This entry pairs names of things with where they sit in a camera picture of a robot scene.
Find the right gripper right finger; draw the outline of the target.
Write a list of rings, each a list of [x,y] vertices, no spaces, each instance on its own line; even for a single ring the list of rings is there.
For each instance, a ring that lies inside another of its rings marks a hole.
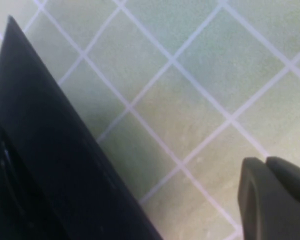
[[[269,156],[265,164],[289,195],[300,203],[300,167],[277,156]]]

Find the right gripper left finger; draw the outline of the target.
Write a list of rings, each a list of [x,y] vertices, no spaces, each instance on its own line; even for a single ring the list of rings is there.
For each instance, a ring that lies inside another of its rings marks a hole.
[[[245,240],[300,240],[300,203],[266,161],[242,161],[237,199]]]

